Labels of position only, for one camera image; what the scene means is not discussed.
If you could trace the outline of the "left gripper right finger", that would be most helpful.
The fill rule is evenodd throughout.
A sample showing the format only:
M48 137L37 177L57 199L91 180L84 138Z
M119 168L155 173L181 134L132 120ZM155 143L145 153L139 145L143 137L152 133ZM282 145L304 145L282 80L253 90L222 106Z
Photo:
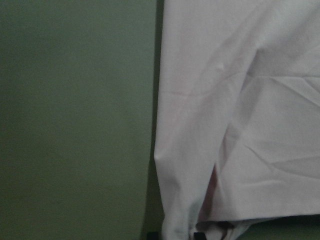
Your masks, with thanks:
M194 232L193 238L194 240L206 240L206 235L204 232Z

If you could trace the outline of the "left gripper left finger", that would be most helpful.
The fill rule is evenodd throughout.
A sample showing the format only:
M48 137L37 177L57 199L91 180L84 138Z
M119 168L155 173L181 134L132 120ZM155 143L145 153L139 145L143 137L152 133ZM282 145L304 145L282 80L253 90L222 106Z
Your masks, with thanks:
M159 233L156 231L148 232L146 235L146 240L159 240Z

